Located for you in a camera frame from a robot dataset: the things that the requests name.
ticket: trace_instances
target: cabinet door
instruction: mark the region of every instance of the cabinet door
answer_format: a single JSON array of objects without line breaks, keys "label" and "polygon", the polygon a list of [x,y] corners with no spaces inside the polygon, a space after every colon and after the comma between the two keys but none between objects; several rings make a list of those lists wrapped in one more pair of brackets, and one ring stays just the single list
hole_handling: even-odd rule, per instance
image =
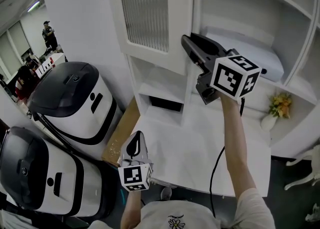
[{"label": "cabinet door", "polygon": [[181,75],[181,36],[192,27],[193,0],[110,0],[121,52]]}]

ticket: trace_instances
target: white shirt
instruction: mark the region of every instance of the white shirt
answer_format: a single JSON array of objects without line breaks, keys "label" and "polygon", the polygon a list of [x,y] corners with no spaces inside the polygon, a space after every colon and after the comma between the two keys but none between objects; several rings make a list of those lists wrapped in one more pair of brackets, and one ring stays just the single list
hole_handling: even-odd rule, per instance
[{"label": "white shirt", "polygon": [[[109,229],[96,221],[89,229]],[[205,206],[184,201],[154,201],[141,210],[141,222],[136,229],[221,229],[220,220],[214,218]],[[238,200],[235,218],[229,228],[275,229],[275,222],[258,190],[243,192]]]}]

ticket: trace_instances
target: white table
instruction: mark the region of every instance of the white table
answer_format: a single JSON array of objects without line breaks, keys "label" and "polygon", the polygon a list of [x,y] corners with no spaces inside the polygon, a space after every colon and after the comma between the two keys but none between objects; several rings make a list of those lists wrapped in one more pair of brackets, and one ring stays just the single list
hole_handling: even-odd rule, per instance
[{"label": "white table", "polygon": [[[149,158],[154,163],[155,181],[209,193],[211,173],[224,146],[221,103],[214,103],[211,107],[204,106],[200,96],[193,94],[181,127],[144,115],[139,118],[133,132],[140,130],[144,134]],[[262,131],[255,116],[252,110],[244,109],[247,162],[257,189],[266,197],[271,166],[270,134]],[[213,176],[212,193],[235,196],[225,154]]]},{"label": "white table", "polygon": [[64,63],[66,61],[65,58],[66,56],[63,53],[53,53],[52,55],[48,56],[48,59],[45,60],[37,70],[35,70],[36,75],[41,79],[41,77],[43,77],[52,67]]}]

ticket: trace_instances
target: man standing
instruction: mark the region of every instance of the man standing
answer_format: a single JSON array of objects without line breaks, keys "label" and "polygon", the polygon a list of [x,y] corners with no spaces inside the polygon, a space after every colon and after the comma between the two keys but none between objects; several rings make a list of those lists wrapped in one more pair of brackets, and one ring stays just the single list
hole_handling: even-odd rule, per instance
[{"label": "man standing", "polygon": [[44,29],[42,30],[42,37],[44,38],[46,47],[49,48],[51,46],[52,51],[57,53],[58,43],[55,36],[55,30],[49,26],[49,22],[50,21],[44,21],[43,23]]},{"label": "man standing", "polygon": [[28,56],[25,59],[25,65],[32,71],[36,71],[38,69],[38,67],[40,66],[40,64],[38,63],[38,61],[35,58],[31,58],[30,56]]}]

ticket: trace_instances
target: dark floor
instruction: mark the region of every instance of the dark floor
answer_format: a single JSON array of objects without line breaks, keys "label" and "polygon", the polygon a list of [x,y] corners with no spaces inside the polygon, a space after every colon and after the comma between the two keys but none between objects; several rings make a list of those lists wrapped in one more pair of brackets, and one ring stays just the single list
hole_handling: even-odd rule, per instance
[{"label": "dark floor", "polygon": [[[302,161],[292,167],[286,167],[284,161],[271,161],[269,192],[268,197],[265,198],[265,202],[273,214],[277,229],[309,228],[310,224],[305,222],[305,217],[308,213],[312,213],[315,203],[320,205],[320,183],[313,187],[311,183],[293,186],[288,191],[284,190],[284,186],[306,177],[310,172],[310,161]],[[143,201],[147,204],[159,200],[162,188],[160,185],[152,184],[149,190],[142,192]],[[124,197],[127,198],[127,192],[124,190],[122,192],[124,193]],[[183,188],[172,190],[173,200],[183,198],[211,209],[209,194]],[[233,220],[237,205],[234,197],[222,198],[221,196],[214,195],[213,204],[217,218],[226,222]],[[114,210],[103,221],[113,229],[120,228],[120,220],[124,208],[125,205],[119,188]],[[312,225],[312,228],[320,228],[320,225]]]}]

